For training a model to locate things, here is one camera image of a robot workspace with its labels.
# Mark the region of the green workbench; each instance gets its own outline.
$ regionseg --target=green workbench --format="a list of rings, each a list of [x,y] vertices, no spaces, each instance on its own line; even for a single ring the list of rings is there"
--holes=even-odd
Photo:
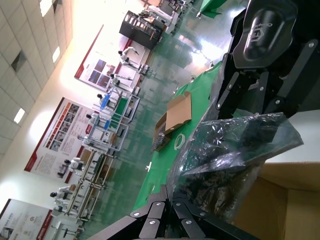
[[[175,97],[183,94],[185,91],[191,93],[192,120],[175,130],[172,133],[172,140],[161,151],[154,152],[150,170],[141,186],[133,208],[134,210],[145,205],[148,195],[158,193],[160,185],[166,184],[168,171],[179,152],[174,149],[175,140],[179,134],[184,134],[185,138],[188,139],[208,109],[211,85],[219,73],[220,65],[221,62],[217,63],[211,71],[202,73],[193,82],[182,86],[175,93]]]
[[[213,19],[215,16],[221,14],[217,12],[217,8],[221,7],[226,1],[227,0],[203,0],[200,13]]]

